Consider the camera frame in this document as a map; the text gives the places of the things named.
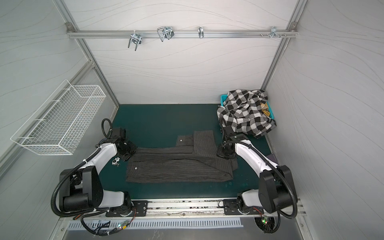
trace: plaid fabric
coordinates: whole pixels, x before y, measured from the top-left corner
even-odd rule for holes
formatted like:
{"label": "plaid fabric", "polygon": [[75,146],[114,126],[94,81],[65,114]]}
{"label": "plaid fabric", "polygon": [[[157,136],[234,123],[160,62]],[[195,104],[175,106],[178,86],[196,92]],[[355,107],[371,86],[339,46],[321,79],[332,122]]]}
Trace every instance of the plaid fabric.
{"label": "plaid fabric", "polygon": [[268,100],[264,90],[234,90],[219,106],[217,117],[223,117],[223,127],[232,126],[234,132],[260,137],[276,127],[276,122],[266,116],[262,105]]}

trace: turquoise laundry basket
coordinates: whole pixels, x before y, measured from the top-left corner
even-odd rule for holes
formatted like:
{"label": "turquoise laundry basket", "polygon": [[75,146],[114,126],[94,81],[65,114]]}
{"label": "turquoise laundry basket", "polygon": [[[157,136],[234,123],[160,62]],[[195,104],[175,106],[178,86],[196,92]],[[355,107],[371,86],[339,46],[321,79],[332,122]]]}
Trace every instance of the turquoise laundry basket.
{"label": "turquoise laundry basket", "polygon": [[[221,106],[224,106],[224,101],[227,99],[227,97],[228,97],[227,94],[223,94],[223,95],[220,96]],[[268,104],[268,111],[271,113],[270,118],[274,119],[275,117],[273,116],[273,112],[272,112],[271,106],[269,106],[268,102],[267,102],[267,104]]]}

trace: aluminum rail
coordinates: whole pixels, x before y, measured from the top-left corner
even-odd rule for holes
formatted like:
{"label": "aluminum rail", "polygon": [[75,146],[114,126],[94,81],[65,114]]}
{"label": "aluminum rail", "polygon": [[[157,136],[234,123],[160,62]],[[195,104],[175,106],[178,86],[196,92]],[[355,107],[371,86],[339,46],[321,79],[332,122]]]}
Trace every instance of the aluminum rail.
{"label": "aluminum rail", "polygon": [[[174,30],[172,38],[199,38],[198,30]],[[73,31],[68,32],[70,38],[130,38],[130,31]],[[135,31],[141,38],[159,38],[156,30]],[[274,38],[295,38],[297,31],[276,30]],[[204,38],[269,38],[271,30],[204,30]]]}

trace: pinstriped fabric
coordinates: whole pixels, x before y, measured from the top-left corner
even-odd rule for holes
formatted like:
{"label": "pinstriped fabric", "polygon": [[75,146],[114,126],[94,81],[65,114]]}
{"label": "pinstriped fabric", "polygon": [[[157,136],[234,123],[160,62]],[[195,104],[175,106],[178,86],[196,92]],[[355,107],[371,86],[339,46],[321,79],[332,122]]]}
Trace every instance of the pinstriped fabric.
{"label": "pinstriped fabric", "polygon": [[236,159],[216,156],[212,131],[179,136],[176,147],[138,148],[129,159],[127,182],[224,182],[233,179]]}

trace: wavy line pattern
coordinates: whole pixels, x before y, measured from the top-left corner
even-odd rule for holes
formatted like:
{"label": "wavy line pattern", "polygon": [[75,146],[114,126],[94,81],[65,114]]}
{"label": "wavy line pattern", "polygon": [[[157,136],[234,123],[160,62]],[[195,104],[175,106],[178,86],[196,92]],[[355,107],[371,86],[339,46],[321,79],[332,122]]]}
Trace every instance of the wavy line pattern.
{"label": "wavy line pattern", "polygon": [[279,44],[266,39],[148,40],[135,52],[124,50],[125,39],[87,43],[122,104],[219,103],[219,96],[232,89],[259,88]]}
{"label": "wavy line pattern", "polygon": [[[9,138],[24,121],[87,62],[77,43],[67,37],[51,0],[5,1],[1,5],[0,155],[11,146]],[[101,85],[93,71],[82,83]],[[95,118],[109,118],[113,111],[112,100],[106,98]],[[50,209],[58,176],[89,156],[93,151],[89,143],[99,138],[97,120],[72,156],[23,152],[0,181],[1,239],[49,239],[58,220]]]}
{"label": "wavy line pattern", "polygon": [[308,1],[267,87],[279,122],[268,136],[314,239],[384,237],[383,12],[377,0]]}
{"label": "wavy line pattern", "polygon": [[285,28],[296,0],[65,0],[81,30]]}

